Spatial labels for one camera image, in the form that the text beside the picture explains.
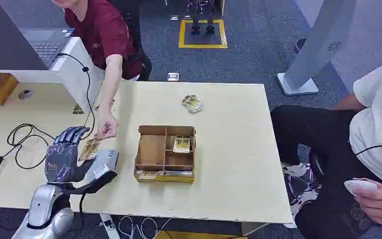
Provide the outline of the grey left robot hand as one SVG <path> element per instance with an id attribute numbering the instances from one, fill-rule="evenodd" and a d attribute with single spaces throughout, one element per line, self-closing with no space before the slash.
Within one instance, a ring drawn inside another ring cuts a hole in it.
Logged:
<path id="1" fill-rule="evenodd" d="M 89 130 L 85 126 L 72 126 L 56 137 L 45 157 L 48 182 L 73 183 L 84 179 L 94 160 L 86 160 L 78 166 L 78 146 L 81 137 Z"/>

